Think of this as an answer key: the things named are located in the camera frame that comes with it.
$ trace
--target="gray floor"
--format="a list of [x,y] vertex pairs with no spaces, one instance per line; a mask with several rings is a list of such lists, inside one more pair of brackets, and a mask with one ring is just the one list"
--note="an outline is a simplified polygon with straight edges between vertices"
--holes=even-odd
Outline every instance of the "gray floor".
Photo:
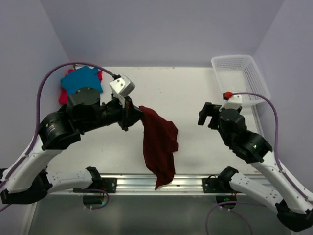
[[[38,203],[30,235],[203,235],[214,205],[209,196],[117,196],[103,209],[83,209],[82,197],[48,196]],[[289,235],[266,208],[237,205],[255,235]],[[216,209],[209,220],[210,235],[248,235],[237,215]]]

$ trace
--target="maroon fabric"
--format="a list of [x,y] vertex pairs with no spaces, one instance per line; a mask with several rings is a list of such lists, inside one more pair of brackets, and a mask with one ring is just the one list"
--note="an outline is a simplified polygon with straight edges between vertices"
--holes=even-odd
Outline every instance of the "maroon fabric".
[[139,106],[143,112],[143,156],[147,168],[156,176],[156,189],[173,180],[173,152],[178,151],[178,129],[172,121],[160,117],[153,109]]

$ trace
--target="folded cloth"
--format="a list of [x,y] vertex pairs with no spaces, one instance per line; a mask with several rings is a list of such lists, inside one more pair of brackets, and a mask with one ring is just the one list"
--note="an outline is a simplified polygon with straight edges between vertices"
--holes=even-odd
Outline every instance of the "folded cloth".
[[102,93],[103,90],[97,74],[97,68],[90,69],[88,66],[83,66],[62,78],[61,86],[66,90],[68,95],[74,94],[84,87],[90,87]]
[[[73,72],[74,70],[75,70],[75,69],[69,69],[69,70],[67,71],[67,74],[66,74],[66,75],[70,74],[70,73]],[[102,81],[102,71],[101,71],[101,70],[98,71],[97,77],[98,77],[98,79],[99,79],[99,82],[101,82],[101,81]],[[66,90],[65,90],[64,88],[62,88],[62,87],[61,87],[61,95],[60,95],[60,98],[59,98],[59,103],[60,103],[60,104],[66,104],[66,103],[67,103],[67,92],[66,92]]]
[[156,177],[156,188],[166,185],[175,175],[173,152],[178,151],[178,129],[154,110],[139,106],[143,112],[143,156],[147,168]]

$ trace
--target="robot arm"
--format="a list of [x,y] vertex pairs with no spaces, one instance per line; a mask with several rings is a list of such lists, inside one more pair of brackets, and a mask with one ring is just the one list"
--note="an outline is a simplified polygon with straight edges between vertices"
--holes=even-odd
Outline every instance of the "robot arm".
[[135,85],[125,76],[110,83],[112,99],[100,105],[100,93],[82,88],[67,98],[67,104],[57,112],[47,115],[40,123],[36,143],[26,159],[6,180],[6,176],[25,152],[8,169],[2,169],[1,180],[5,190],[1,192],[4,204],[30,204],[43,199],[48,193],[71,189],[100,189],[102,180],[95,167],[74,173],[47,172],[48,163],[81,135],[113,123],[122,130],[134,125],[142,117],[142,111],[133,105],[128,94]]
[[212,117],[209,128],[217,130],[226,146],[233,153],[251,164],[274,186],[272,191],[245,177],[237,170],[231,170],[226,178],[218,178],[227,187],[245,193],[277,213],[278,219],[293,231],[301,231],[313,225],[313,205],[310,203],[312,193],[307,190],[281,163],[294,184],[305,191],[305,199],[285,178],[279,170],[271,145],[259,134],[247,130],[245,118],[240,115],[242,97],[240,95],[226,98],[226,103],[214,105],[205,103],[199,112],[198,125],[204,125],[207,116]]

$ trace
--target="red cloth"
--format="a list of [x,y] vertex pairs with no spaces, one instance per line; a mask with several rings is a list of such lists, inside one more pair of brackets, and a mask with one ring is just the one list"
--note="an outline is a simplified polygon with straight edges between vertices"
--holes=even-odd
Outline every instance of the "red cloth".
[[[75,69],[70,69],[70,70],[68,70],[66,75],[70,74],[70,73],[73,72],[74,70],[75,70]],[[101,81],[102,81],[102,71],[101,71],[101,70],[98,71],[97,76],[98,76],[99,81],[101,82]],[[62,87],[61,87],[61,95],[60,95],[60,98],[59,98],[59,103],[60,103],[60,104],[66,104],[66,103],[67,103],[67,92],[66,92],[66,90],[65,90],[64,88],[62,88]]]
[[173,180],[175,175],[173,152],[178,151],[178,129],[154,110],[139,106],[143,112],[143,156],[147,168],[156,176],[156,189]]

